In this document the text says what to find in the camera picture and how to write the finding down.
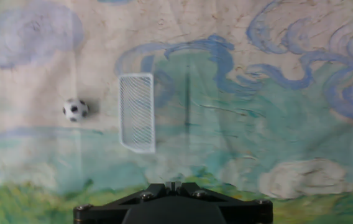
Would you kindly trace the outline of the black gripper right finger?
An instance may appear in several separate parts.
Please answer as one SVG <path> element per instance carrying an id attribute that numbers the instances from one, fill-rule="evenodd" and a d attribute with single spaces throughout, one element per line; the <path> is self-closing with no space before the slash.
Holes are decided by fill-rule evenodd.
<path id="1" fill-rule="evenodd" d="M 242 201 L 202 188 L 195 182 L 173 182 L 173 193 L 214 205 L 226 223 L 273 223 L 273 203 L 269 199 Z"/>

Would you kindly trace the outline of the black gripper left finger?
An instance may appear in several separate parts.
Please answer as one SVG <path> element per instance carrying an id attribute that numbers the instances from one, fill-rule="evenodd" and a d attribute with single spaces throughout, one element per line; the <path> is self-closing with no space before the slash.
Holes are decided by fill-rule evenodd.
<path id="1" fill-rule="evenodd" d="M 145 202 L 169 196 L 171 192 L 173 192 L 173 182 L 150 184 L 144 190 L 105 205 L 94 206 L 90 203 L 79 205 L 73 209 L 73 223 L 104 223 L 105 220 L 121 223 L 130 209 Z"/>

